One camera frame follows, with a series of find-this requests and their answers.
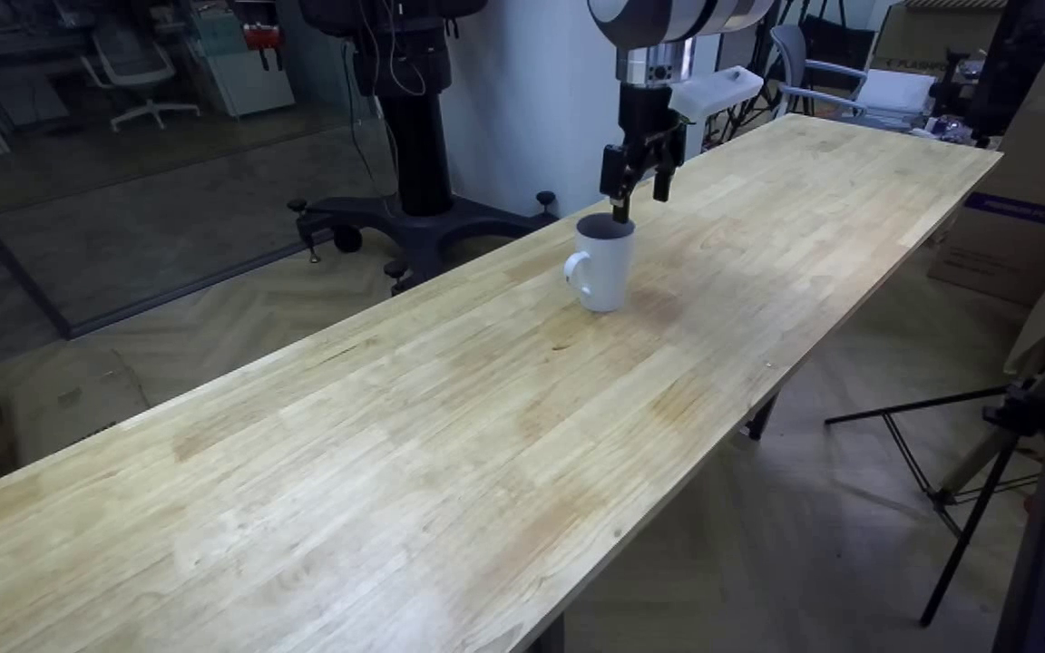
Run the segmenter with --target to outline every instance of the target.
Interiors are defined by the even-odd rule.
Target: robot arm
[[[595,26],[618,43],[623,144],[601,152],[600,188],[612,217],[627,221],[630,188],[656,171],[653,195],[667,204],[687,157],[687,120],[705,120],[758,91],[748,71],[694,77],[694,37],[741,34],[774,0],[588,0]]]

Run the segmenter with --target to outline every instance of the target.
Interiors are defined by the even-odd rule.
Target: office chair
[[[153,86],[175,82],[175,61],[168,57],[168,53],[156,40],[134,34],[116,14],[101,14],[94,34],[92,34],[92,43],[94,43],[99,61],[78,55],[92,85],[101,91],[141,95],[141,105],[111,115],[111,136],[119,136],[123,125],[141,120],[141,115],[153,115],[159,132],[164,132],[164,113],[200,115],[200,105],[191,105],[191,103],[156,103],[153,98]]]
[[[839,120],[868,125],[883,132],[914,132],[927,120],[927,91],[935,85],[932,77],[891,74],[891,71],[850,71],[839,61],[809,57],[809,46],[799,26],[774,26],[769,37],[783,65],[777,113],[831,105],[839,111]],[[809,71],[857,82],[852,98],[804,86]]]

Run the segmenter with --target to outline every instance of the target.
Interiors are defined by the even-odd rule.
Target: white mug
[[[575,251],[562,264],[562,280],[580,293],[588,313],[620,313],[627,305],[630,221],[609,216],[580,217]]]

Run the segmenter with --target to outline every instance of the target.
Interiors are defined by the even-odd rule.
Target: mug handle
[[[580,292],[583,298],[592,298],[592,283],[588,283],[588,277],[583,277],[588,264],[592,264],[592,253],[588,253],[588,251],[571,253],[566,264],[562,264],[562,280],[566,280],[574,292]]]

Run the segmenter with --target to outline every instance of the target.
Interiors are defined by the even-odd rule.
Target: wood grain
[[[0,482],[0,649],[513,649],[999,157],[777,120]]]

